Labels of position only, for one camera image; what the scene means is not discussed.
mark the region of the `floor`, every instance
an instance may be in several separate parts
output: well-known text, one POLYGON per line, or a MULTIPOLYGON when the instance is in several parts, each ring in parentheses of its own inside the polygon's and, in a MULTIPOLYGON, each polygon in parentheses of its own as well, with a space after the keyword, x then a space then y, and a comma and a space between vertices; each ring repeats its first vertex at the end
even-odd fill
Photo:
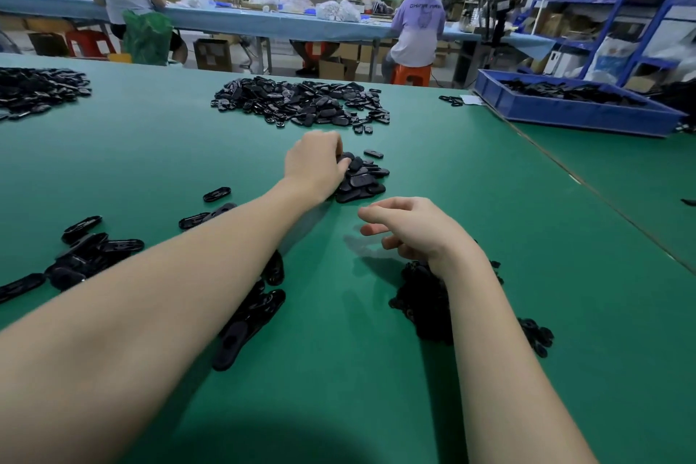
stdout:
MULTIPOLYGON (((29 40, 28 32, 7 32, 7 35, 20 47, 21 51, 25 55, 35 55, 31 42, 29 40)), ((199 32, 182 32, 182 38, 188 46, 188 61, 185 64, 185 68, 196 70, 198 69, 196 65, 196 55, 194 54, 194 42, 199 38, 211 37, 208 34, 199 32)), ((119 42, 118 40, 111 36, 111 42, 118 50, 119 42)), ((252 48, 251 51, 256 54, 256 49, 252 48)), ((273 61, 273 75, 280 75, 286 77, 295 76, 295 71, 302 68, 302 59, 297 55, 291 48, 290 43, 287 41, 273 41, 272 44, 272 61, 273 61)), ((231 56, 233 71, 236 73, 251 73, 251 70, 244 67, 244 64, 248 64, 248 57, 244 50, 239 44, 231 45, 231 56)), ((252 57, 253 66, 256 66, 257 59, 252 57)), ((452 87, 452 75, 455 71, 455 64, 457 64, 457 54, 449 54, 446 60, 446 65, 443 68, 433 68, 432 76, 430 80, 431 87, 452 87)), ((264 58, 264 66, 267 68, 266 57, 264 58)), ((368 74, 370 72, 370 65, 367 63, 361 63, 358 67, 356 74, 356 80, 367 82, 368 74)), ((381 77, 381 65, 377 65, 375 68, 376 77, 374 82, 382 82, 381 77)))

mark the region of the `green work surface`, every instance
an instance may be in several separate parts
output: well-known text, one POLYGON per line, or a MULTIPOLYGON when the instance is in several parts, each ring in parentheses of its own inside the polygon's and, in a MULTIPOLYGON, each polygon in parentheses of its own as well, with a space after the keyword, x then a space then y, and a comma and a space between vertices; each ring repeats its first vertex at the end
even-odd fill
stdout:
MULTIPOLYGON (((0 125, 0 282, 43 271, 65 227, 88 215, 114 238, 154 245, 205 211, 210 190, 248 202, 281 178, 306 132, 211 109, 238 74, 0 62, 76 68, 94 88, 0 125)), ((429 196, 502 263, 517 315, 555 333, 542 365, 600 460, 694 462, 694 276, 486 108, 437 99, 451 90, 374 86, 391 125, 342 129, 345 149, 383 152, 388 195, 429 196)), ((202 354, 126 461, 463 460, 452 349, 421 344, 388 307, 403 263, 359 235, 364 204, 326 203, 302 219, 281 246, 285 305, 231 370, 209 370, 214 345, 202 354)), ((0 326, 56 295, 45 284, 3 304, 0 326)))
POLYGON ((515 124, 696 272, 696 136, 657 140, 515 124))

